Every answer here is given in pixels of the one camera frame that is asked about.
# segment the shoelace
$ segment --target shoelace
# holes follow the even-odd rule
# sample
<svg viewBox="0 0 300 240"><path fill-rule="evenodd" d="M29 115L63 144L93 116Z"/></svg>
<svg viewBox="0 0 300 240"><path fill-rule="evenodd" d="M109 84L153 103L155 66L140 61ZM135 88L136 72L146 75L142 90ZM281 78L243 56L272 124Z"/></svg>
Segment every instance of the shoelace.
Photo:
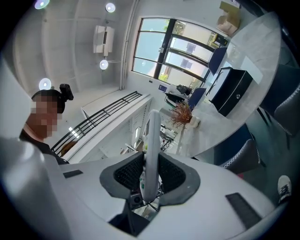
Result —
<svg viewBox="0 0 300 240"><path fill-rule="evenodd" d="M280 189L280 196L284 196L290 194L290 189L287 185L284 185L281 189Z"/></svg>

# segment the sneaker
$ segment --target sneaker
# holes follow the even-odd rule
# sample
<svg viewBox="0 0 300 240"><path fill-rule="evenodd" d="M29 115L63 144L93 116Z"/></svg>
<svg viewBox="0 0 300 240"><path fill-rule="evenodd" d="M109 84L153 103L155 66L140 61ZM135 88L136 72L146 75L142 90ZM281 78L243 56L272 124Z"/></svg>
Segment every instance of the sneaker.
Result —
<svg viewBox="0 0 300 240"><path fill-rule="evenodd" d="M278 193L279 193L279 203L283 200L287 200L288 197L292 195L292 184L288 176L282 175L278 179Z"/></svg>

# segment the black cap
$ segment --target black cap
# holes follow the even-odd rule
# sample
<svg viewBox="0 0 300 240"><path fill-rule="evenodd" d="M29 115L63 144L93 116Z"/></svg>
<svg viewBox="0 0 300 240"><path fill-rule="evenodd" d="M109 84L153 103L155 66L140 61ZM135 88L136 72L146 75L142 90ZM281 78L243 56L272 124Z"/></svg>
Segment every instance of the black cap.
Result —
<svg viewBox="0 0 300 240"><path fill-rule="evenodd" d="M57 90L54 90L54 89L40 90L40 91L36 92L32 96L31 99L33 99L36 96L52 97L57 102L57 113L63 113L64 112L66 99Z"/></svg>

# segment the air conditioner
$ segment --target air conditioner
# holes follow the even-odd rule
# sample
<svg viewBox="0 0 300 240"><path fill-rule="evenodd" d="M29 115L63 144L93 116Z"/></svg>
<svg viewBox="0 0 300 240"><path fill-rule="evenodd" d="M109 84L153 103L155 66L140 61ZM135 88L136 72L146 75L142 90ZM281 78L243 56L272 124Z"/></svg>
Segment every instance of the air conditioner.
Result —
<svg viewBox="0 0 300 240"><path fill-rule="evenodd" d="M114 29L111 27L96 26L93 40L93 53L103 53L106 57L113 51Z"/></svg>

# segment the gray floor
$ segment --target gray floor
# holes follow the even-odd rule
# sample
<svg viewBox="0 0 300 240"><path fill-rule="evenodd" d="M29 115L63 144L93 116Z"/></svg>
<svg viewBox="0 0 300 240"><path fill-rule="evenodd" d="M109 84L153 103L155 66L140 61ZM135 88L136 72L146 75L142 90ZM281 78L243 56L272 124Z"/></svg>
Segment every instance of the gray floor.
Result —
<svg viewBox="0 0 300 240"><path fill-rule="evenodd" d="M278 178L281 175L287 175L293 184L299 175L300 134L291 138L290 150L288 150L285 133L275 121L268 127L256 111L246 124L256 138L260 156L267 167L244 173L244 180L266 194L274 204L277 204Z"/></svg>

